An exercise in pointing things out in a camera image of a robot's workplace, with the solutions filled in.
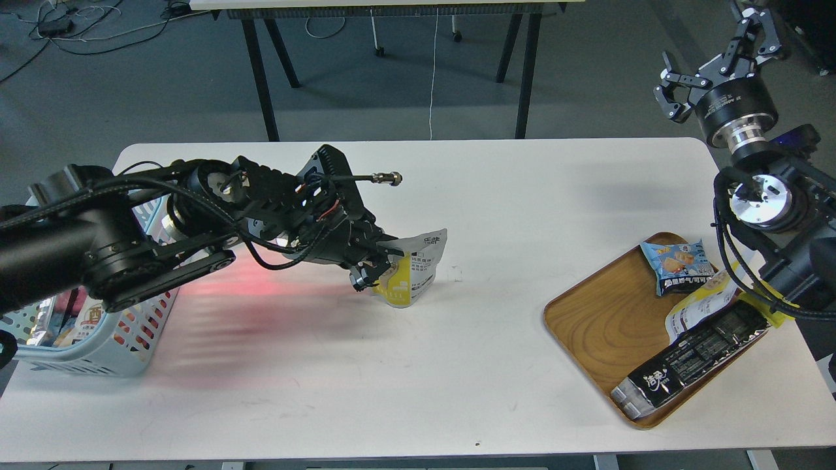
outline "desk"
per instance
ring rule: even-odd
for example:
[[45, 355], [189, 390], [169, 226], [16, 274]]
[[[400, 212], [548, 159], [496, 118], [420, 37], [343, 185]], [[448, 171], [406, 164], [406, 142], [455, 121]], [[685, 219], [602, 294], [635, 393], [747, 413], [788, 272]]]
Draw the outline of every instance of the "desk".
[[191, 0], [190, 5], [195, 10], [227, 10], [229, 17], [240, 19], [247, 42], [247, 51], [252, 66], [252, 76], [255, 79], [258, 101], [261, 105], [264, 126], [267, 129], [268, 140], [278, 141], [276, 115], [273, 112], [273, 101], [261, 48], [258, 45], [258, 35], [255, 19], [263, 19], [270, 34], [273, 47], [282, 63], [284, 73], [288, 77], [291, 88], [301, 86], [296, 71], [290, 60], [290, 55], [284, 46], [282, 34], [279, 32], [275, 18], [310, 18], [310, 17], [379, 17], [379, 16], [417, 16], [417, 15], [467, 15], [509, 13], [511, 22], [502, 48], [502, 57], [497, 69], [496, 81], [503, 83], [511, 60], [514, 44], [517, 41], [520, 22], [523, 14], [528, 13], [528, 31], [526, 33], [525, 56], [522, 62], [522, 82], [520, 84], [520, 99], [517, 105], [517, 127], [515, 138], [524, 139], [528, 127], [528, 107], [531, 103], [532, 84], [534, 80], [534, 64], [537, 60], [537, 46], [540, 36], [540, 20], [543, 10], [548, 5], [559, 4], [565, 9], [567, 2], [546, 0], [529, 2], [525, 0], [464, 0], [449, 3], [447, 0], [381, 0], [369, 5], [363, 0]]
[[[796, 326], [770, 331], [666, 421], [634, 429], [551, 337], [543, 307], [655, 232], [703, 238], [711, 181], [694, 139], [333, 143], [400, 237], [447, 227], [435, 284], [392, 309], [335, 266], [244, 252], [184, 286], [132, 379], [18, 369], [0, 462], [509, 456], [836, 444], [836, 403]], [[148, 144], [141, 160], [300, 169], [319, 143]], [[668, 176], [662, 171], [672, 171]]]

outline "robotic arm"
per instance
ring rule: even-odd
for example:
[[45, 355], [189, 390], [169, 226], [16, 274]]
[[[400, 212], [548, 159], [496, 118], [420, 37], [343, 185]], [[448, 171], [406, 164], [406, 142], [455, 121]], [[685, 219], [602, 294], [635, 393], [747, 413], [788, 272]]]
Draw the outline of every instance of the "robotic arm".
[[[332, 146], [319, 148], [297, 175], [243, 156], [117, 176], [67, 166], [30, 187], [37, 207], [0, 209], [0, 314], [79, 285], [107, 311], [126, 309], [225, 268], [239, 243], [267, 269], [337, 264], [360, 291], [389, 268], [389, 255], [403, 254], [378, 244], [395, 237], [364, 207], [361, 180], [397, 186], [401, 176], [353, 176]], [[159, 197], [167, 197], [173, 225], [166, 244], [146, 236], [132, 212]], [[290, 260], [269, 264], [254, 245]]]
[[[723, 264], [738, 285], [796, 318], [836, 320], [836, 312], [822, 311], [836, 299], [836, 180], [810, 164], [820, 141], [811, 125], [772, 140], [764, 136], [777, 111], [759, 72], [785, 50], [768, 9], [741, 12], [731, 4], [737, 30], [726, 51], [693, 75], [676, 72], [663, 54], [654, 94], [668, 119], [681, 123], [696, 114], [706, 143], [731, 152], [731, 166], [714, 182], [715, 225]], [[674, 97], [680, 88], [687, 91], [684, 102]], [[742, 261], [731, 235], [763, 255], [763, 282]], [[734, 276], [727, 244], [755, 289]]]

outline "table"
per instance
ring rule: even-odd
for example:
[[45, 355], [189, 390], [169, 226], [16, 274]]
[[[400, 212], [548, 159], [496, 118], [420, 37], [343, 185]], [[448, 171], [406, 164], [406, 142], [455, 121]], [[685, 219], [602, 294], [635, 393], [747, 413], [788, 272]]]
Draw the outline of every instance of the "table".
[[532, 84], [534, 80], [534, 64], [537, 61], [537, 46], [540, 36], [540, 20], [544, 9], [549, 5], [558, 4], [565, 11], [568, 2], [546, 0], [529, 2], [526, 0], [463, 0], [449, 3], [445, 0], [381, 0], [369, 5], [362, 0], [191, 0], [190, 5], [195, 10], [227, 10], [229, 17], [240, 19], [247, 42], [252, 76], [255, 79], [258, 101], [261, 105], [264, 126], [267, 129], [268, 140], [278, 141], [276, 115], [273, 111], [273, 101], [261, 48], [258, 45], [258, 35], [255, 19], [262, 19], [276, 54], [282, 63], [284, 73], [291, 88], [299, 88], [298, 77], [293, 68], [282, 34], [278, 29], [275, 18], [311, 18], [311, 17], [379, 17], [379, 16], [416, 16], [416, 15], [466, 15], [509, 13], [511, 22], [502, 48], [502, 57], [497, 68], [496, 81], [503, 83], [511, 61], [514, 44], [517, 41], [520, 22], [523, 14], [528, 13], [528, 32], [526, 33], [525, 56], [522, 62], [522, 82], [520, 84], [520, 99], [517, 105], [517, 127], [515, 138], [524, 139], [528, 127], [528, 107], [531, 104]]
[[[404, 175], [398, 187], [359, 187], [387, 232], [449, 229], [424, 297], [392, 309], [354, 292], [335, 266], [274, 273], [239, 252], [229, 268], [181, 288], [144, 375], [19, 364], [0, 398], [0, 422], [13, 423], [0, 428], [0, 462], [836, 444], [836, 403], [793, 323], [650, 431], [621, 419], [543, 324], [550, 299], [652, 233], [703, 238], [718, 259], [709, 226], [716, 168], [698, 140], [332, 144], [355, 174]], [[296, 172], [319, 145], [136, 145], [116, 170], [245, 155]]]

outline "wood grain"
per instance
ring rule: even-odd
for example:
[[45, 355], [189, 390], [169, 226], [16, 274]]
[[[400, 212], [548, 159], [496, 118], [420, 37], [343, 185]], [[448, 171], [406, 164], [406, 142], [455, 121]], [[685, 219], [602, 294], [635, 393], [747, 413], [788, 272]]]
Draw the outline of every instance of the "wood grain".
[[[646, 241], [660, 245], [687, 243], [669, 232], [657, 233]], [[549, 302], [543, 311], [546, 325], [558, 343], [619, 414], [641, 428], [658, 425], [723, 368], [685, 389], [657, 412], [636, 421], [630, 420], [612, 401], [609, 393], [669, 343], [665, 316], [686, 295], [667, 294], [659, 298], [655, 286], [655, 274], [641, 248], [636, 247]]]

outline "plastic basket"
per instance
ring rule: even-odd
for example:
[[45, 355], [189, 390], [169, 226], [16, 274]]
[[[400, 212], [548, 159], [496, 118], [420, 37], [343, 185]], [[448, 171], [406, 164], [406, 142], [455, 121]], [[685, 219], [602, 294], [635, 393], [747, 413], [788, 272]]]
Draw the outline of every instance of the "plastic basket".
[[[171, 240], [163, 218], [165, 199], [135, 207], [145, 233], [160, 243]], [[18, 338], [15, 359], [36, 365], [38, 370], [63, 370], [73, 374], [128, 376], [141, 373], [149, 364], [166, 325], [177, 289], [136, 304], [119, 313], [104, 314], [87, 338], [64, 347], [27, 345], [32, 336], [38, 304], [4, 315], [0, 330]]]

